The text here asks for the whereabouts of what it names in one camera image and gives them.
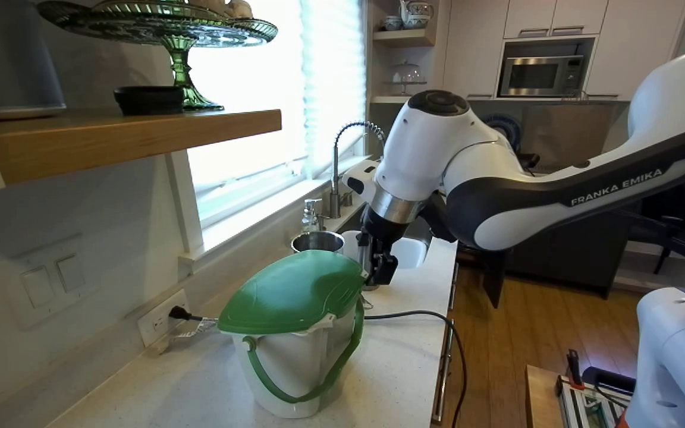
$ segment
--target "kitchen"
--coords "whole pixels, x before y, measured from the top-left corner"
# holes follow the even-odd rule
[[[478,28],[489,22],[479,19],[479,14],[470,16],[478,22],[468,22],[460,28]],[[169,77],[166,54],[154,47],[100,44],[66,35],[49,26],[44,26],[44,31],[49,40],[61,40],[49,47],[63,66],[59,83],[66,104],[113,110],[104,92],[107,89],[124,86],[126,77],[137,77],[141,83]],[[449,58],[449,53],[439,53],[444,51],[439,31],[432,51],[435,53],[426,53],[426,58],[435,54],[437,61]],[[431,66],[424,66],[424,73],[439,77],[437,70],[427,70]],[[526,114],[521,110],[521,104],[508,107],[510,114]],[[177,189],[169,180],[169,160],[163,158],[0,191],[0,261],[13,261],[23,253],[66,240],[75,246],[73,253],[81,254],[82,278],[79,278],[79,284],[82,281],[82,289],[88,289],[79,305],[30,328],[22,328],[13,322],[16,317],[12,317],[0,290],[0,426],[9,426],[12,421],[43,426],[43,421],[55,418],[142,349],[136,319],[144,309],[180,285],[191,305],[205,311],[217,309],[220,302],[212,300],[213,284],[243,284],[265,261],[282,256],[288,240],[299,229],[302,215],[299,207],[292,205],[225,246],[219,254],[187,266],[193,270],[193,274],[187,274],[177,261],[187,248],[187,235],[180,231],[175,192]]]

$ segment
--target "dark bowl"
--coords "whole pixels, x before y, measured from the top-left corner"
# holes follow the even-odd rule
[[[124,114],[177,114],[182,90],[175,86],[124,86],[113,92]]]

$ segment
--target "black cable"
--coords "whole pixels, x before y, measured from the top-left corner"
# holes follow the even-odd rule
[[[456,340],[456,349],[458,349],[458,362],[460,362],[460,391],[458,391],[458,401],[456,401],[456,409],[455,409],[455,421],[452,426],[456,428],[456,421],[458,421],[458,415],[460,415],[460,406],[463,406],[463,397],[466,397],[466,359],[463,359],[463,348],[460,348],[460,338],[458,338],[458,330],[456,325],[437,314],[437,311],[424,311],[424,309],[415,309],[415,311],[394,311],[394,314],[374,314],[374,317],[363,317],[363,319],[371,319],[371,322],[377,322],[377,319],[405,319],[405,317],[435,317],[439,319],[455,335]]]

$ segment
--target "window sill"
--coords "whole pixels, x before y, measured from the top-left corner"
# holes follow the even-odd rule
[[[311,192],[319,192],[325,185],[327,185],[327,180],[303,180],[303,184],[298,184],[298,185],[292,185],[292,189],[230,217],[230,218],[224,218],[220,223],[202,231],[202,253],[180,254],[180,261],[187,270],[207,264],[219,253],[219,248],[225,248],[227,243],[233,243],[235,237],[248,233],[250,229],[259,226],[261,222],[275,217],[279,211],[282,211],[292,205],[299,205],[299,201],[308,197]],[[337,218],[323,218],[323,226],[327,231],[343,229],[358,211],[362,205],[363,205],[363,201],[352,195],[352,205],[343,207],[343,215]]]

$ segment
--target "cabinet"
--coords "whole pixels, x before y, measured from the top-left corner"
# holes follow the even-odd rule
[[[280,128],[279,110],[0,122],[0,189]]]
[[[444,89],[463,98],[495,98],[504,54],[507,3],[449,6]]]
[[[374,104],[402,104],[409,96],[443,86],[444,54],[444,6],[446,0],[427,0],[431,22],[426,28],[383,28],[386,16],[400,14],[400,0],[369,3],[369,96]],[[393,83],[393,73],[402,64],[414,64],[418,79],[412,83]]]
[[[607,0],[508,0],[504,39],[592,35]]]
[[[675,58],[685,22],[685,0],[609,0],[596,39],[587,98],[629,100],[642,79]]]

